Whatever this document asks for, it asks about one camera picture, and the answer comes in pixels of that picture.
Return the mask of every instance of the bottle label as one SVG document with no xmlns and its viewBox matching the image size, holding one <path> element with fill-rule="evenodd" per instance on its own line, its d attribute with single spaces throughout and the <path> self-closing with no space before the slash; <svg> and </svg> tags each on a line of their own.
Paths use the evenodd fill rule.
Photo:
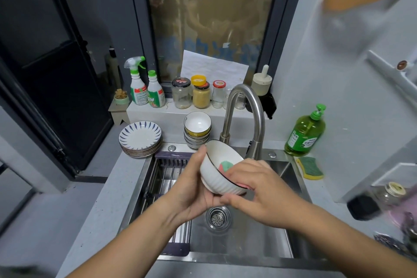
<svg viewBox="0 0 417 278">
<path fill-rule="evenodd" d="M 293 150 L 303 152 L 306 149 L 311 148 L 316 140 L 316 137 L 305 136 L 302 133 L 294 130 L 292 131 L 287 143 L 288 146 Z"/>
<path fill-rule="evenodd" d="M 131 88 L 131 94 L 133 101 L 138 105 L 143 105 L 148 103 L 148 92 L 146 91 L 146 86 L 142 88 Z"/>
<path fill-rule="evenodd" d="M 159 91 L 148 91 L 148 101 L 152 107 L 159 108 L 165 104 L 165 93 L 163 89 Z"/>
</svg>

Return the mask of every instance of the faucet spout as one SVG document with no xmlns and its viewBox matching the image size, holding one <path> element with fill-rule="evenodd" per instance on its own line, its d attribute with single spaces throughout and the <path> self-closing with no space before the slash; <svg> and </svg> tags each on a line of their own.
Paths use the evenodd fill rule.
<svg viewBox="0 0 417 278">
<path fill-rule="evenodd" d="M 220 133 L 220 141 L 229 144 L 230 125 L 232 124 L 233 110 L 239 93 L 244 94 L 249 101 L 253 112 L 253 119 L 255 120 L 253 140 L 245 158 L 259 160 L 261 159 L 263 137 L 265 136 L 265 115 L 263 114 L 261 101 L 253 89 L 248 85 L 239 84 L 230 92 L 229 100 L 227 102 L 226 116 L 224 117 L 223 131 Z"/>
</svg>

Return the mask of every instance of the countertop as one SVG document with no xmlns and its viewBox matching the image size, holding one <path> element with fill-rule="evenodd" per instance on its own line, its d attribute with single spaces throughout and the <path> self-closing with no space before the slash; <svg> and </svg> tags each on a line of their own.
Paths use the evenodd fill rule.
<svg viewBox="0 0 417 278">
<path fill-rule="evenodd" d="M 241 146 L 240 141 L 231 142 Z M 284 142 L 268 141 L 265 148 L 283 149 Z M 133 190 L 138 182 L 144 159 L 134 159 L 122 153 L 117 160 L 103 190 L 98 196 L 80 233 L 72 245 L 57 278 L 64 278 L 83 262 L 97 253 L 116 235 L 128 207 Z M 372 237 L 375 232 L 401 239 L 401 231 L 386 216 L 371 221 L 353 219 L 345 204 L 335 203 L 327 192 L 323 180 L 304 180 L 314 204 L 326 209 L 353 228 Z M 286 268 L 265 268 L 237 265 L 216 265 L 205 263 L 158 260 L 147 277 L 344 277 L 341 273 Z"/>
</svg>

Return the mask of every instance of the right hand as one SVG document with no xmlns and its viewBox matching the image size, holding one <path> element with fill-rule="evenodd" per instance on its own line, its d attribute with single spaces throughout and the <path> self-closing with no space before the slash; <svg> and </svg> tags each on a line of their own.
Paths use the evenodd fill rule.
<svg viewBox="0 0 417 278">
<path fill-rule="evenodd" d="M 225 194 L 222 205 L 231 205 L 256 221 L 274 228 L 297 230 L 311 204 L 300 198 L 263 160 L 245 159 L 227 171 L 229 179 L 251 187 L 253 201 Z"/>
</svg>

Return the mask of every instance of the stainless steel sink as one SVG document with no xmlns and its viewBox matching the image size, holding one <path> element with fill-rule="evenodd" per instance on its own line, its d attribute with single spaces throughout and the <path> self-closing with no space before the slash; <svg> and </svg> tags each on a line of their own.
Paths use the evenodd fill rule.
<svg viewBox="0 0 417 278">
<path fill-rule="evenodd" d="M 174 152 L 168 146 L 176 147 Z M 235 148 L 242 156 L 246 148 Z M 146 159 L 120 231 L 175 183 L 190 157 L 185 144 L 164 143 Z M 294 159 L 281 150 L 263 149 L 262 159 L 302 198 L 311 201 Z M 253 198 L 249 191 L 246 199 Z M 231 206 L 209 209 L 178 228 L 159 260 L 229 265 L 336 270 L 298 233 L 265 226 Z"/>
</svg>

